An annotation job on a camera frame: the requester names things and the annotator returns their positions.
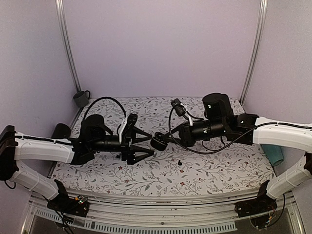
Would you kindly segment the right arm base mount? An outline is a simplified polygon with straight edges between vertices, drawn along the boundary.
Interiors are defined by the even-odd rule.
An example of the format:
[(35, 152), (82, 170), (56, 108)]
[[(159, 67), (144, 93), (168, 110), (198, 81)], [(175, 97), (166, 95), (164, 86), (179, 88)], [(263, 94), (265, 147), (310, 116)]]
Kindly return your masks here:
[(276, 199), (272, 199), (266, 194), (261, 194), (257, 195), (256, 198), (235, 203), (234, 211), (238, 214), (238, 217), (246, 217), (273, 211), (276, 208)]

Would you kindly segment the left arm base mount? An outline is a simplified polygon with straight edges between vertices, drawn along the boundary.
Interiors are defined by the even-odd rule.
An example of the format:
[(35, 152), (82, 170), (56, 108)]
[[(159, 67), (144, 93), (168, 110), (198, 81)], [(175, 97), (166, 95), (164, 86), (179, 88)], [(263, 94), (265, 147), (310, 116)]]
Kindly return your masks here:
[(67, 195), (57, 195), (54, 199), (48, 200), (47, 208), (58, 211), (62, 214), (86, 217), (89, 211), (90, 203), (88, 201), (80, 202)]

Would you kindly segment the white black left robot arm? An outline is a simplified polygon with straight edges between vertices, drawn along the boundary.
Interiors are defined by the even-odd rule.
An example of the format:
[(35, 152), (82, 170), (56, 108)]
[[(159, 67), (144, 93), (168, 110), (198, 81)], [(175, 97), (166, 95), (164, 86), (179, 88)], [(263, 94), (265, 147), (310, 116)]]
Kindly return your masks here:
[(73, 204), (64, 185), (48, 179), (23, 164), (24, 159), (59, 161), (83, 165), (95, 158), (97, 152), (120, 153), (122, 161), (134, 165), (154, 154), (153, 150), (137, 146), (152, 138), (136, 127), (137, 115), (126, 117), (117, 135), (104, 123), (104, 117), (90, 115), (81, 122), (78, 138), (42, 138), (15, 131), (8, 125), (0, 135), (0, 179), (18, 183), (52, 201), (61, 211)]

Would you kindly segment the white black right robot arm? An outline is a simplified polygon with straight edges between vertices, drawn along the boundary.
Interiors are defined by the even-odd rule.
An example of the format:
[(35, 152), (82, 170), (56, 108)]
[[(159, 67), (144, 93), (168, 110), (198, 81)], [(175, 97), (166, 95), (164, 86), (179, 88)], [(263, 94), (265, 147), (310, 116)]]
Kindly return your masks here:
[(188, 122), (175, 128), (179, 138), (172, 138), (172, 142), (184, 149), (189, 149), (198, 140), (226, 137), (230, 144), (237, 142), (247, 145), (276, 145), (299, 149), (305, 153), (292, 167), (260, 187), (258, 198), (252, 202), (255, 212), (263, 212), (270, 206), (271, 200), (311, 179), (311, 124), (282, 122), (247, 113), (235, 115), (226, 94), (208, 94), (202, 102), (205, 119), (193, 121), (179, 99), (171, 101), (172, 110), (178, 116), (186, 116), (188, 119)]

